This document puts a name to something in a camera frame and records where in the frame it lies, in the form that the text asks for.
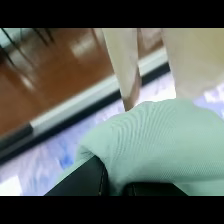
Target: purple and white surface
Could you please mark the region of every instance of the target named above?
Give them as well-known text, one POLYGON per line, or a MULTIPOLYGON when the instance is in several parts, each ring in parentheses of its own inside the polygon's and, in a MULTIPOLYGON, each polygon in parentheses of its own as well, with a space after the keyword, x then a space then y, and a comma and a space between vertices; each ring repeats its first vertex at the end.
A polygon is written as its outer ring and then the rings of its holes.
MULTIPOLYGON (((169 73, 142 88, 137 104, 176 98, 169 73)), ((206 92, 195 104, 224 118, 224 84, 206 92)), ((80 138, 97 124, 124 112, 121 100, 24 152, 0 167, 0 195, 44 195, 64 169, 74 163, 80 138)))

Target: black border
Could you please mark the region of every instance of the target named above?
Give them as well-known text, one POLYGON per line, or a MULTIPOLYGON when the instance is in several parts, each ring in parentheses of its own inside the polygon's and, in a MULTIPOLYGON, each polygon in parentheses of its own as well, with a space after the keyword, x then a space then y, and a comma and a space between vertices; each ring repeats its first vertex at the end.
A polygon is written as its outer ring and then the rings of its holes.
MULTIPOLYGON (((148 84, 149 82, 155 80, 156 78, 159 78, 162 75, 167 74, 170 72, 170 67, 168 63, 165 63, 158 68, 154 69, 153 71, 149 72, 145 76, 142 77, 142 86, 148 84)), ((7 162, 8 160, 18 156, 19 154, 23 153, 26 150, 31 149, 37 144, 40 144, 43 141, 46 141, 47 139, 53 137, 56 134, 59 134, 63 130, 69 128, 70 126, 82 121, 83 119, 87 118, 88 116, 91 116, 92 114, 96 113, 100 109, 110 105, 111 103, 115 102, 116 100, 120 99, 120 91, 116 91, 112 93, 111 95, 99 100, 98 102, 94 103, 93 105, 89 106, 88 108, 84 109, 83 111, 79 112, 78 114, 75 114, 71 116, 70 118, 62 121, 61 123, 57 124, 56 126, 50 128, 46 132, 42 133, 36 138, 31 139, 27 143, 25 143, 22 146, 19 146, 18 148, 14 149, 13 152, 8 152, 4 157, 0 158, 0 165, 7 162)))

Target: blue patterned floor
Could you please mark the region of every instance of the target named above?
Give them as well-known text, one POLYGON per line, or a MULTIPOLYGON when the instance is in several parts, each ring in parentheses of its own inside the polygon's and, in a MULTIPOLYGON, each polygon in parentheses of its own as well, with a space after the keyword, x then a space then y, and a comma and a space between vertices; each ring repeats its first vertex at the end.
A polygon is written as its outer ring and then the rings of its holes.
MULTIPOLYGON (((168 74, 145 86, 138 103, 175 97, 173 78, 168 74)), ((224 117, 224 85, 206 92, 195 103, 224 117)), ((118 100, 1 166, 0 195, 44 195, 63 170, 73 164, 80 138, 100 122, 123 111, 122 102, 118 100)))

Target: wooden floor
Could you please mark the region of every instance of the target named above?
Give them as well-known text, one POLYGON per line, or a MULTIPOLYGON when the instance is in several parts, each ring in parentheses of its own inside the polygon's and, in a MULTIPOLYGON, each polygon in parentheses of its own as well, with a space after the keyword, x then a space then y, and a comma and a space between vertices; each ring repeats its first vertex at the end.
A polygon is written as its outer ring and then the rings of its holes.
MULTIPOLYGON (((34 33, 0 64, 0 136, 113 74, 101 29, 60 28, 46 46, 34 33)), ((162 46, 145 49, 139 57, 162 46)))

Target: mint green cloth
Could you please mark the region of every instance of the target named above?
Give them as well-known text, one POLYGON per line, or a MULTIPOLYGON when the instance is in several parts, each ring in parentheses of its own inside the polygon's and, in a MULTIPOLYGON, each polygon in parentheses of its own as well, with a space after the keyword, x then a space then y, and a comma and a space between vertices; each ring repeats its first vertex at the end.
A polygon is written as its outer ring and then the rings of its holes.
POLYGON ((171 182, 188 195, 224 195, 224 122, 190 100, 144 102, 93 128, 62 180, 93 155, 111 192, 130 182, 171 182))

